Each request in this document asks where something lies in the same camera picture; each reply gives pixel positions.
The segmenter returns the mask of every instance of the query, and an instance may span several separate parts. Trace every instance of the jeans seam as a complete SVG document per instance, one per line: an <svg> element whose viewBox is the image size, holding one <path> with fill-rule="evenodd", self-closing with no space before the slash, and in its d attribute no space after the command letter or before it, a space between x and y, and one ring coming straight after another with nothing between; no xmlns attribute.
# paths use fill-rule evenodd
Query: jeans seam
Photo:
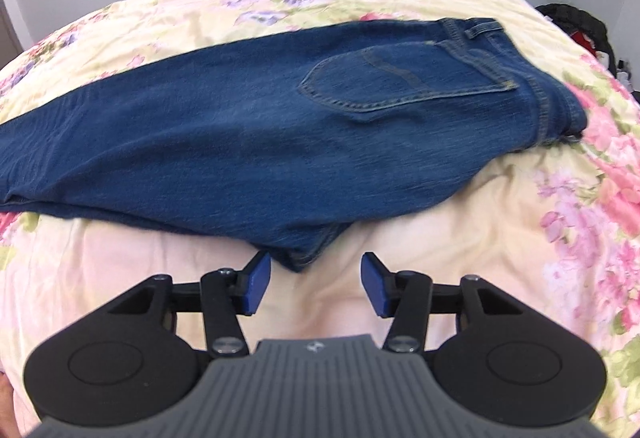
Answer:
<svg viewBox="0 0 640 438"><path fill-rule="evenodd" d="M502 46L500 46L500 43L496 42L496 40L493 39L493 36L487 35L486 38L489 40L489 43L491 43L492 46L494 46L494 48L498 50L498 52L500 52L502 55L507 58L512 57L510 53L508 53L506 50L504 50L504 48L502 48ZM538 86L536 80L533 79L530 75L515 68L511 68L511 71L516 73L517 75L520 75L529 83L529 85L531 86L531 90L533 91L533 95L538 102L540 114L538 115L538 132L536 134L536 141L534 142L534 145L542 144L546 140L546 134L548 132L549 99L546 96L544 90L540 88L540 86Z"/></svg>
<svg viewBox="0 0 640 438"><path fill-rule="evenodd" d="M365 48L364 50L361 50L361 53L365 62L369 63L374 68L397 75L416 90L426 88L424 82L422 82L417 75L414 75L409 70L403 70L402 68L393 66L392 64L382 60L380 57L377 57L375 53L372 52L372 48Z"/></svg>
<svg viewBox="0 0 640 438"><path fill-rule="evenodd" d="M506 86L508 89L517 87L517 84L513 81L513 79L509 78L508 73L504 72L504 68L500 66L500 63L495 58L487 57L491 60L492 63L494 63L489 64L488 61L483 60L479 56L475 56L471 50L460 50L460 48L462 47L459 47L454 43L447 43L446 41L443 41L439 44L441 44L442 47L447 52L449 52L452 57L461 60L462 62L470 65L473 68L476 68L488 78L500 82L500 84ZM482 55L484 56L485 54L489 56L491 55L488 52L485 52Z"/></svg>
<svg viewBox="0 0 640 438"><path fill-rule="evenodd" d="M562 82L559 82L557 79L554 79L554 84L558 89L558 94L561 97L562 103L567 107L567 111L569 113L569 128L567 131L571 131L574 128L574 125L578 123L578 117L580 113L584 115L584 110L582 108L577 109L575 107L575 102L577 101L577 97L569 90ZM567 93L574 95L575 101L569 100L567 97Z"/></svg>
<svg viewBox="0 0 640 438"><path fill-rule="evenodd" d="M328 98L323 94L318 94L313 90L310 90L306 84L300 84L300 88L303 88L303 95L311 98L312 100L326 106L335 106L340 111L360 111L367 113L370 111L386 110L388 108L394 108L398 106L405 106L407 104L415 104L416 102L425 102L427 100L434 100L438 98L457 98L468 97L469 95L483 95L489 93L501 93L508 92L515 88L511 85L510 81L501 83L496 86L486 86L482 88L471 88L456 90L455 92L421 92L416 95L411 95L403 98L396 98L393 100L382 100L379 102L367 102L367 103L355 103L344 100L338 100L337 98Z"/></svg>
<svg viewBox="0 0 640 438"><path fill-rule="evenodd" d="M465 35L463 35L463 30L460 28L455 19L450 17L446 17L441 21L444 29L449 34L457 44L460 46L466 46Z"/></svg>

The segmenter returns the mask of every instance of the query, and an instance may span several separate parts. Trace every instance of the jeans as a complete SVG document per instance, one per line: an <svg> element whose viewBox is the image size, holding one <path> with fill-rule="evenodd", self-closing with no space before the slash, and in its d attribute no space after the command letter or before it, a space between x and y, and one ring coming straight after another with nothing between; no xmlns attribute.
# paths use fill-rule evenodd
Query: jeans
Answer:
<svg viewBox="0 0 640 438"><path fill-rule="evenodd" d="M586 116L490 18L378 20L188 52L0 126L0 211L229 236L301 270Z"/></svg>

